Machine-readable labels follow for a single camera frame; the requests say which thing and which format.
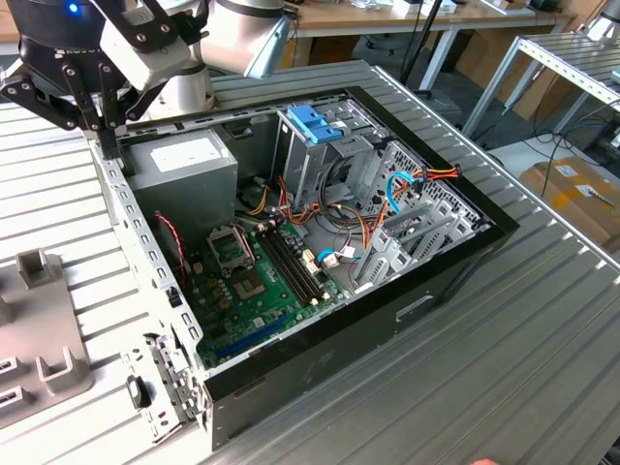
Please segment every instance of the yellow wire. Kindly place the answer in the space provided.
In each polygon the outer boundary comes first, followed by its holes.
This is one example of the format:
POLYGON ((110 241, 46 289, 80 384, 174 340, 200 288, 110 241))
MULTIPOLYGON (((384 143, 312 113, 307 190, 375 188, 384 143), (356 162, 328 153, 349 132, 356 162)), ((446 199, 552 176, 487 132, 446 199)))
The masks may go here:
POLYGON ((361 226, 361 244, 363 246, 363 248, 366 248, 367 245, 367 240, 366 240, 366 223, 364 223, 364 219, 361 217, 361 215, 359 215, 359 213, 357 213, 356 210, 348 207, 347 205, 341 205, 338 203, 335 203, 334 206, 337 206, 338 208, 344 208, 345 210, 349 210, 351 211, 359 220, 359 225, 361 226))
POLYGON ((263 198, 261 199, 261 203, 259 203, 259 206, 257 206, 252 211, 248 211, 248 215, 256 216, 259 213, 261 213, 264 209, 264 205, 266 204, 266 201, 267 201, 267 186, 264 186, 263 187, 263 198))

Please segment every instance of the ram slot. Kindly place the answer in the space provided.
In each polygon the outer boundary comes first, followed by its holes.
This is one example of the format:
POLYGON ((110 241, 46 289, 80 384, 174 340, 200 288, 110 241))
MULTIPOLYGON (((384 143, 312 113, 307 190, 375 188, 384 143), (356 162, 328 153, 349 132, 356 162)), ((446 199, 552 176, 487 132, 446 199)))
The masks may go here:
POLYGON ((319 286, 277 231, 261 232, 259 242, 302 306, 309 305, 313 298, 321 297, 319 286))

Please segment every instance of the cardboard box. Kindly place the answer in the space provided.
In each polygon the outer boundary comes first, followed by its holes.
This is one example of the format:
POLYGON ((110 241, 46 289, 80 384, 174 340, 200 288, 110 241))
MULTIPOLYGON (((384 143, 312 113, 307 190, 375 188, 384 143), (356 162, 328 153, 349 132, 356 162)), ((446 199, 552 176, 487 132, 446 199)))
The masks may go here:
POLYGON ((502 10, 515 10, 518 8, 527 8, 527 0, 489 0, 493 6, 502 10))
MULTIPOLYGON (((534 165, 521 181, 538 196, 543 192, 549 163, 534 165)), ((577 157, 551 164, 544 201, 593 242, 613 253, 620 249, 620 190, 577 157), (592 195, 592 191, 616 206, 592 195)))

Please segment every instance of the motherboard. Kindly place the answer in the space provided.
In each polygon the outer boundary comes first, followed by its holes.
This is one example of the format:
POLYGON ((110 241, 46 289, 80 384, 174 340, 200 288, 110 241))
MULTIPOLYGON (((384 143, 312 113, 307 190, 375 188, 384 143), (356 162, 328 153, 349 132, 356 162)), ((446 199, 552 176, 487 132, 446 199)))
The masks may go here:
POLYGON ((206 366, 221 364, 345 298, 322 271, 308 271, 308 249, 288 222, 263 231, 231 229, 234 233, 225 238, 217 230, 218 241, 207 240, 188 258, 193 273, 186 297, 204 331, 198 353, 206 366), (240 265, 232 267, 234 262, 240 265))

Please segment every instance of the aluminum table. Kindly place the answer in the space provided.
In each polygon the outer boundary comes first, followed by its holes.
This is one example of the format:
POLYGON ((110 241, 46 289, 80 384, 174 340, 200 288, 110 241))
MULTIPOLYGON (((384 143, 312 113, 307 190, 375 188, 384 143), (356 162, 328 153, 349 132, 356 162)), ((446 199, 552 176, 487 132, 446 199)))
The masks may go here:
POLYGON ((597 463, 620 434, 620 267, 424 103, 364 62, 215 81, 225 107, 359 85, 521 225, 454 300, 207 457, 153 448, 118 351, 149 326, 86 143, 0 107, 0 263, 62 257, 95 384, 0 431, 3 463, 597 463))
POLYGON ((470 137, 478 127, 520 51, 531 56, 533 62, 506 101, 507 108, 526 90, 538 69, 546 67, 584 91, 555 128, 556 133, 571 121, 588 96, 620 109, 620 84, 611 79, 611 72, 620 69, 620 40, 603 46, 581 33, 517 37, 467 120, 465 136, 470 137))

